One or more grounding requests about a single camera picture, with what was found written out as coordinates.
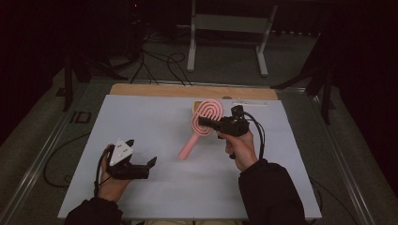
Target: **pink lollipop-shaped object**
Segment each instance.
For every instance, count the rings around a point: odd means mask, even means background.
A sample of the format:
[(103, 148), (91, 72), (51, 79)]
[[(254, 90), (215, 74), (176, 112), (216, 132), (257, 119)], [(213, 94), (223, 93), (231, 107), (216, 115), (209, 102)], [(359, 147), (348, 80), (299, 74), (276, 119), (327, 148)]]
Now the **pink lollipop-shaped object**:
[(198, 109), (195, 111), (191, 120), (193, 134), (191, 138), (188, 140), (188, 142), (185, 144), (185, 146), (179, 152), (178, 157), (182, 160), (187, 159), (188, 155), (193, 149), (193, 146), (195, 145), (196, 141), (198, 141), (199, 137), (208, 136), (213, 131), (213, 128), (203, 127), (199, 125), (198, 123), (199, 116), (219, 121), (222, 118), (222, 115), (223, 115), (222, 104), (218, 100), (208, 99), (200, 103)]

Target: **gray floor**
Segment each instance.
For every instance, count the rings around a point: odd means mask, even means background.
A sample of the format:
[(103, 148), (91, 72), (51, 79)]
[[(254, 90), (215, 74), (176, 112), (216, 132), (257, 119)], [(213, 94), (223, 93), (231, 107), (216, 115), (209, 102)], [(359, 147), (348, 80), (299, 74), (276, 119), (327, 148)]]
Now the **gray floor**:
[[(186, 37), (166, 42), (160, 37), (152, 39), (154, 41), (144, 46), (148, 51), (188, 55)], [(186, 76), (194, 85), (267, 88), (298, 75), (314, 43), (312, 37), (271, 35), (265, 53), (269, 76), (262, 78), (255, 58), (255, 42), (248, 39), (215, 41), (207, 36), (198, 40), (195, 71), (186, 73)], [(160, 83), (178, 84), (165, 62), (146, 55), (145, 63)], [(187, 59), (181, 63), (184, 70), (186, 64)], [(133, 65), (120, 74), (131, 78), (138, 66)], [(176, 65), (171, 65), (171, 68), (184, 80)], [(147, 74), (148, 70), (143, 68), (134, 82), (148, 83)], [(41, 175), (43, 163), (40, 161), (49, 157), (46, 150), (62, 147), (48, 164), (47, 174), (52, 182), (66, 184), (64, 177), (73, 174), (88, 137), (65, 146), (62, 144), (90, 132), (103, 98), (116, 81), (99, 75), (89, 84), (76, 83), (75, 104), (69, 112), (62, 112), (64, 99), (55, 96), (57, 89), (63, 86), (62, 82), (61, 71), (54, 77), (53, 88), (1, 147), (1, 224), (63, 223), (56, 216), (66, 190), (44, 182)], [(278, 97), (286, 109), (307, 172), (319, 183), (314, 184), (314, 193), (318, 200), (320, 196), (316, 190), (321, 193), (323, 218), (315, 224), (398, 224), (397, 199), (341, 101), (339, 90), (332, 90), (334, 107), (329, 111), (331, 125), (326, 126), (318, 113), (317, 98), (302, 94), (306, 83), (299, 82), (280, 91)], [(71, 123), (74, 111), (92, 113), (92, 119), (88, 124)]]

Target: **black sleeve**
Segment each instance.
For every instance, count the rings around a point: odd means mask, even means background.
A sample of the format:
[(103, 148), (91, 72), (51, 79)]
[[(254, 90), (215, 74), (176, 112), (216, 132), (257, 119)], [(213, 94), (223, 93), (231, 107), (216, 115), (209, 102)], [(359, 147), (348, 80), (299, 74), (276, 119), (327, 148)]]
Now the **black sleeve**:
[(122, 214), (115, 202), (94, 197), (70, 211), (65, 225), (119, 225)]
[(240, 174), (239, 188), (251, 225), (308, 225), (284, 167), (260, 159)]

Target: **person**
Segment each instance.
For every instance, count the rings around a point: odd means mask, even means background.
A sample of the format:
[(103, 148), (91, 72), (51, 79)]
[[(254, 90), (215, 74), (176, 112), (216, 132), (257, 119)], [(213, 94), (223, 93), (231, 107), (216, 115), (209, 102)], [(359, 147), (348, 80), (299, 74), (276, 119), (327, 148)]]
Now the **person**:
[[(226, 140), (225, 152), (236, 156), (235, 163), (240, 170), (239, 190), (250, 225), (308, 224), (301, 199), (289, 173), (279, 164), (257, 158), (253, 134), (250, 131), (240, 137), (220, 132), (218, 135)], [(105, 171), (105, 163), (104, 159), (101, 165), (101, 181), (109, 177)], [(130, 180), (109, 178), (99, 187), (98, 197), (85, 200), (69, 212), (65, 224), (120, 224), (122, 212), (116, 203), (129, 182)]]

